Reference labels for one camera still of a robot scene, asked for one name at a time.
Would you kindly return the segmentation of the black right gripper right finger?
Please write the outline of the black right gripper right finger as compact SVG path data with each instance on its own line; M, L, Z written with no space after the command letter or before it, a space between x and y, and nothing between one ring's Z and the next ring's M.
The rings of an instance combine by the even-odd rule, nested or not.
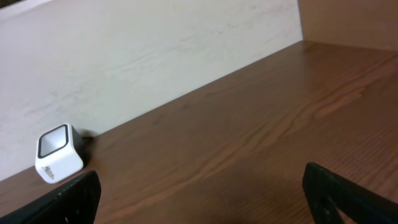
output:
M397 223L397 204L314 163L305 167L302 188L315 223Z

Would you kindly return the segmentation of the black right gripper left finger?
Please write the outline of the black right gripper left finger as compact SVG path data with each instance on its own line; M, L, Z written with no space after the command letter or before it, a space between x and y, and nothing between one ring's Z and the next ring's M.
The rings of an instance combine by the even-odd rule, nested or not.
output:
M33 202L1 217L1 223L93 224L101 197L97 173L86 171Z

